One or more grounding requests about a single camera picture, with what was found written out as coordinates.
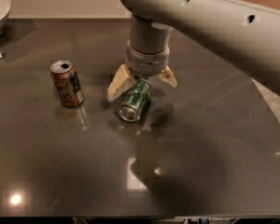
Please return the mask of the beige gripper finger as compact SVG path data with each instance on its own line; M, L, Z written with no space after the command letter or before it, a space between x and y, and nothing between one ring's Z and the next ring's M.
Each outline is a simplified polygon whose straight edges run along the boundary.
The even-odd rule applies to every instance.
M169 84L171 87L177 87L175 75L168 65L166 65L158 74L157 77L164 83Z
M107 100L109 102L115 101L134 84L135 79L128 65L126 63L122 64L107 89Z

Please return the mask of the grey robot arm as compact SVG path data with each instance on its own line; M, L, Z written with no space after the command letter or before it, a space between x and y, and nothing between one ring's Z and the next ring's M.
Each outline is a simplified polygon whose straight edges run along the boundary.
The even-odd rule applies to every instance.
M241 0L120 0L131 12L125 64L107 90L114 101L136 76L176 86L168 66L172 29L194 39L280 96L280 10Z

